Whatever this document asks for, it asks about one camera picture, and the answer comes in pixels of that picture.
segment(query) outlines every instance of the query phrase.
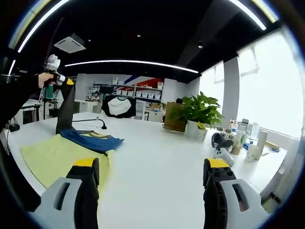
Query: blue towel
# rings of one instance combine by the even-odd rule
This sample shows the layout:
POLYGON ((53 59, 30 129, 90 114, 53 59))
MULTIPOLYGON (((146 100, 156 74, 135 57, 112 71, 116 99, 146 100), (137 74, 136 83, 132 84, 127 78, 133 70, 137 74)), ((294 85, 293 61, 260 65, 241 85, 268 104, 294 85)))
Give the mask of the blue towel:
POLYGON ((74 128, 62 130, 60 134, 62 137, 69 139, 76 144, 102 154, 106 154, 109 150, 116 149, 124 141, 124 139, 112 136, 108 136, 107 138, 82 136, 77 133, 74 128))

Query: yellow towel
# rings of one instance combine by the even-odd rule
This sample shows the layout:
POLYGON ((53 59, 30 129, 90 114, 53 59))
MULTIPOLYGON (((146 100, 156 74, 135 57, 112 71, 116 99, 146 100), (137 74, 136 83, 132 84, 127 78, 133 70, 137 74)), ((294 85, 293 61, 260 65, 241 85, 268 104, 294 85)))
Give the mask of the yellow towel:
POLYGON ((97 157, 100 165, 98 191, 100 196, 102 195, 109 174, 109 160, 106 155, 84 148, 61 135, 41 141, 34 146, 24 146, 20 151, 31 172, 46 188, 59 177, 66 177, 75 161, 97 157))

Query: air conditioner unit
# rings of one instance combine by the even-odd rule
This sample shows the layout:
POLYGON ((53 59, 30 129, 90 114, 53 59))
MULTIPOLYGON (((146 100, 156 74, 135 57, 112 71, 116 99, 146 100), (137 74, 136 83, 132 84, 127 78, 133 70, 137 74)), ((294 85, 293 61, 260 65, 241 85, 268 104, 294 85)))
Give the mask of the air conditioner unit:
POLYGON ((54 44, 54 46, 67 53, 74 53, 85 50, 86 48, 84 47, 84 44, 85 42, 73 33, 71 36, 66 37, 54 44))

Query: hand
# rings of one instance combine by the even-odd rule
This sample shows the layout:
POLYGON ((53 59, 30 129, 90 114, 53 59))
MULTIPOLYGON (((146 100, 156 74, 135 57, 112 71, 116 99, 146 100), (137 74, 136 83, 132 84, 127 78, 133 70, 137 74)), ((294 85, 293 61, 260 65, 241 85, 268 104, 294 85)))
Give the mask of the hand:
POLYGON ((46 82, 49 79, 53 78, 53 74, 50 73, 41 73, 40 75, 38 75, 38 87, 39 88, 43 88, 44 86, 44 82, 46 82))

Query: black ceiling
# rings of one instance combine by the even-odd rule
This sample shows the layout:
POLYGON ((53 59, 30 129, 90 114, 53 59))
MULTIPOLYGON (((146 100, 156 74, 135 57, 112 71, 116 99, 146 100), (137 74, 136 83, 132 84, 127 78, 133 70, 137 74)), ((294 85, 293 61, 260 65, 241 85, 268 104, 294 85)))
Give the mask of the black ceiling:
MULTIPOLYGON (((51 1, 38 16, 57 2, 51 1)), ((136 63, 63 66, 95 60, 140 60, 179 65, 201 73, 279 27, 279 23, 271 24, 250 0, 242 2, 263 21, 267 30, 262 31, 227 0, 71 0, 39 27, 18 56, 14 69, 36 71, 58 27, 52 44, 73 32, 85 40, 86 50, 72 54, 51 46, 50 54, 61 59, 65 75, 118 73, 188 83, 199 75, 136 63), (202 49, 198 48, 199 40, 203 41, 202 49)))

